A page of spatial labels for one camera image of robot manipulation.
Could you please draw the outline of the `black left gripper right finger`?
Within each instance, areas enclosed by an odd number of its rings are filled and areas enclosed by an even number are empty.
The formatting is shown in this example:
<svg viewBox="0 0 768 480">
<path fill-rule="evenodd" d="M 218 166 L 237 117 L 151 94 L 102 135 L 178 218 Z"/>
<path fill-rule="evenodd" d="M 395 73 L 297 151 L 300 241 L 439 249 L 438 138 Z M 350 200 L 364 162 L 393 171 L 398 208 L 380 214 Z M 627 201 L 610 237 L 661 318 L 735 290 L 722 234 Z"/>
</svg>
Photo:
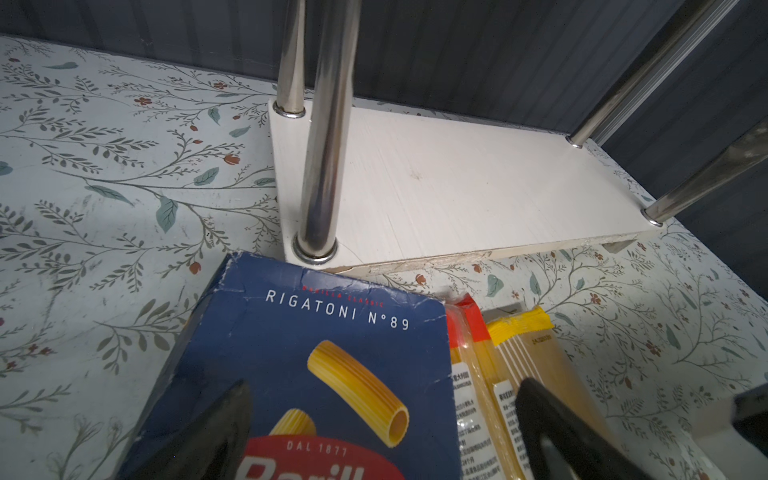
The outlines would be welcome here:
<svg viewBox="0 0 768 480">
<path fill-rule="evenodd" d="M 534 478 L 649 477 L 537 380 L 521 382 L 515 406 Z"/>
</svg>

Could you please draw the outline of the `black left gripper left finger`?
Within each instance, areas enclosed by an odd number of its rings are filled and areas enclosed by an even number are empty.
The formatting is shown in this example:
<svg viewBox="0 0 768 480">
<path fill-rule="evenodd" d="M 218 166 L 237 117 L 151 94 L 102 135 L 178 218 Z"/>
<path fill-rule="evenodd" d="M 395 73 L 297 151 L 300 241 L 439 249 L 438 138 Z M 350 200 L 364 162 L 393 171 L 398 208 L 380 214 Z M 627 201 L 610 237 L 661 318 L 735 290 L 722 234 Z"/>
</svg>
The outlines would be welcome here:
<svg viewBox="0 0 768 480">
<path fill-rule="evenodd" d="M 250 389 L 239 380 L 128 477 L 233 479 L 244 456 L 251 418 Z"/>
</svg>

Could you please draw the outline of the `yellow Pastatime spaghetti bag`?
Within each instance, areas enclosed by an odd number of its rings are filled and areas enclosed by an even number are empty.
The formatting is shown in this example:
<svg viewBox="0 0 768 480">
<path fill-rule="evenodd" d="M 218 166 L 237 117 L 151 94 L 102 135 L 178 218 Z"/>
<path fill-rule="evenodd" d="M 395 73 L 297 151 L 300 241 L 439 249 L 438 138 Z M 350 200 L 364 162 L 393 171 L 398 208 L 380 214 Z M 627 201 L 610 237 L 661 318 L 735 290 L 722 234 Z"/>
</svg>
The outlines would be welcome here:
<svg viewBox="0 0 768 480">
<path fill-rule="evenodd" d="M 496 458 L 503 479 L 533 477 L 515 400 L 522 382 L 536 380 L 612 445 L 617 442 L 540 307 L 511 315 L 476 311 L 473 341 Z"/>
</svg>

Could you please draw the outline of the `blue rigatoni pasta box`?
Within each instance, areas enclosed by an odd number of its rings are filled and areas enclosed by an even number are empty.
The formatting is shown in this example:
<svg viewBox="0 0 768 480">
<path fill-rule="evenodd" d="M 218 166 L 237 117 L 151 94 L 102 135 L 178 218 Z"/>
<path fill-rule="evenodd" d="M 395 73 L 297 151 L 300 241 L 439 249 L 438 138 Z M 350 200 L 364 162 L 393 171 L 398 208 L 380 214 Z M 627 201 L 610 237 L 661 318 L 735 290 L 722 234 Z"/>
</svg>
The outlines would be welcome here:
<svg viewBox="0 0 768 480">
<path fill-rule="evenodd" d="M 252 418 L 233 479 L 461 475 L 441 301 L 236 253 L 183 328 L 118 477 L 239 380 Z"/>
</svg>

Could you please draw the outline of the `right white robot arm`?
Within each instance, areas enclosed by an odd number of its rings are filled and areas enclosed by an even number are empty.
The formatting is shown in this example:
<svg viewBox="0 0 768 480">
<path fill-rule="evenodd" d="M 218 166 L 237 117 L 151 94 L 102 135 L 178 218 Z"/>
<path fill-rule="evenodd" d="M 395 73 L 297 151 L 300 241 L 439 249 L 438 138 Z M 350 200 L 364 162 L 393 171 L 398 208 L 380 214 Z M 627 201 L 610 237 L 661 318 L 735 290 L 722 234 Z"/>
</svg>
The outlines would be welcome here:
<svg viewBox="0 0 768 480">
<path fill-rule="evenodd" d="M 649 477 L 537 380 L 522 382 L 515 406 L 535 479 Z M 692 435 L 731 479 L 765 479 L 767 386 L 699 410 Z"/>
</svg>

